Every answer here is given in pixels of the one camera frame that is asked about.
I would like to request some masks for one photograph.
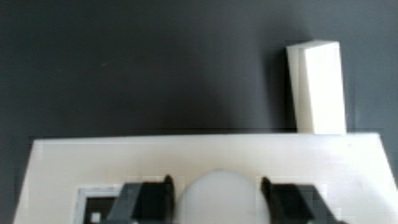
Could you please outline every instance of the black surface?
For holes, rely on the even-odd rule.
[[[395,170],[395,23],[394,0],[1,0],[0,223],[31,139],[294,130],[284,46],[310,39],[340,42],[347,127]]]
[[[99,197],[99,198],[86,198],[85,204],[85,211],[83,211],[83,224],[92,224],[90,222],[90,214],[101,214],[101,220],[104,220],[111,205],[113,205],[115,197]]]

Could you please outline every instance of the white foam bar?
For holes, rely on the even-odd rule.
[[[339,42],[310,41],[285,50],[298,132],[344,134]]]

